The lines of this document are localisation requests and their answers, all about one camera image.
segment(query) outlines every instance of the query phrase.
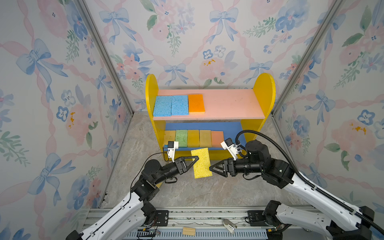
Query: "wall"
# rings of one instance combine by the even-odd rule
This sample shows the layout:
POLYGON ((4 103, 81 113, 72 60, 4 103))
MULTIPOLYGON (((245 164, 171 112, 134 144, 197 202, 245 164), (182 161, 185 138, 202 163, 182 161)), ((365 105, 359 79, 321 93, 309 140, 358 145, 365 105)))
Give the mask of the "wall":
POLYGON ((0 239, 64 239, 129 119, 72 1, 2 1, 0 29, 0 239))
POLYGON ((277 117, 300 170, 345 201, 375 210, 380 226, 383 6, 381 0, 346 1, 277 117))
POLYGON ((268 72, 279 97, 331 2, 86 0, 136 111, 149 73, 185 89, 252 88, 268 72))

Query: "wooden shelf unit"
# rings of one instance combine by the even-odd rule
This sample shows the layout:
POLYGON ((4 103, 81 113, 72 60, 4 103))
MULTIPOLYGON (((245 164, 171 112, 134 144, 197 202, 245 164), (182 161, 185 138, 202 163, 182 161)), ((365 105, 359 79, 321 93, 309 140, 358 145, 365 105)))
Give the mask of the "wooden shelf unit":
MULTIPOLYGON (((156 77, 150 74, 146 81, 146 102, 148 114, 160 149, 163 148, 165 130, 196 129, 205 127, 208 129, 224 131, 225 139, 230 137, 235 140, 236 134, 241 129, 260 131, 266 118, 269 116, 275 103, 276 87, 273 77, 268 73, 262 73, 256 80, 253 89, 159 89, 156 77), (153 109, 157 96, 203 94, 205 114, 190 114, 187 116, 154 117, 153 109), (174 120, 226 120, 239 119, 240 122, 231 122, 223 129, 209 129, 203 122, 189 123, 167 123, 174 120)), ((256 135, 246 133, 240 138, 242 144, 256 138, 256 135)), ((181 148, 176 151, 175 158, 180 156, 191 156, 189 148, 181 148)), ((211 160, 223 160, 231 157, 227 150, 210 148, 209 157, 211 160)))

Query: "green sponge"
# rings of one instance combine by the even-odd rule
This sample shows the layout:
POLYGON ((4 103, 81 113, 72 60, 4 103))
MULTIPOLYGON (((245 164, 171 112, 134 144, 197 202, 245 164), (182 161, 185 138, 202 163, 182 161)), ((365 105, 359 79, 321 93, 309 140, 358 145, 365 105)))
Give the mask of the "green sponge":
POLYGON ((179 147, 187 147, 188 130, 176 130, 175 141, 179 142, 179 147))

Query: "green leaf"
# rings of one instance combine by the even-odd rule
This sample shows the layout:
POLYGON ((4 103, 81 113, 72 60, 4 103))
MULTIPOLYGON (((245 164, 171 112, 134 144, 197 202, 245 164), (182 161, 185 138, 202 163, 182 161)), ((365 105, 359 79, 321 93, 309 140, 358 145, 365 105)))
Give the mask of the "green leaf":
POLYGON ((342 151, 341 152, 341 164, 343 165, 343 167, 347 170, 347 171, 349 171, 349 167, 348 167, 348 163, 349 163, 349 161, 344 161, 344 158, 346 157, 346 156, 348 156, 349 154, 347 153, 347 151, 342 151))
POLYGON ((208 87, 209 85, 211 85, 211 83, 212 83, 212 79, 207 79, 207 80, 205 81, 204 85, 203 85, 203 88, 208 87))
POLYGON ((87 133, 85 139, 87 140, 88 146, 92 149, 92 135, 90 132, 87 133))
POLYGON ((363 34, 361 34, 361 33, 356 33, 355 35, 350 36, 350 37, 343 43, 342 47, 351 45, 351 44, 353 44, 353 43, 356 43, 362 36, 363 36, 363 34))
POLYGON ((365 32, 367 30, 367 27, 371 23, 372 20, 372 13, 371 10, 368 8, 368 6, 365 7, 364 13, 362 14, 361 20, 360 20, 360 28, 365 32))
POLYGON ((93 122, 93 127, 92 127, 92 125, 90 124, 90 125, 88 125, 88 129, 89 130, 93 130, 93 129, 95 129, 96 127, 97 127, 97 124, 98 124, 99 122, 93 122))
POLYGON ((140 0, 141 4, 143 4, 143 7, 149 11, 149 12, 155 12, 155 8, 153 7, 153 4, 150 2, 150 0, 140 0))
POLYGON ((340 145, 338 145, 337 143, 330 143, 326 145, 324 148, 331 152, 338 152, 340 150, 340 145))
POLYGON ((157 22, 157 15, 152 15, 149 17, 147 21, 148 31, 156 24, 156 22, 157 22))
POLYGON ((6 138, 10 134, 10 131, 4 132, 1 138, 6 138))

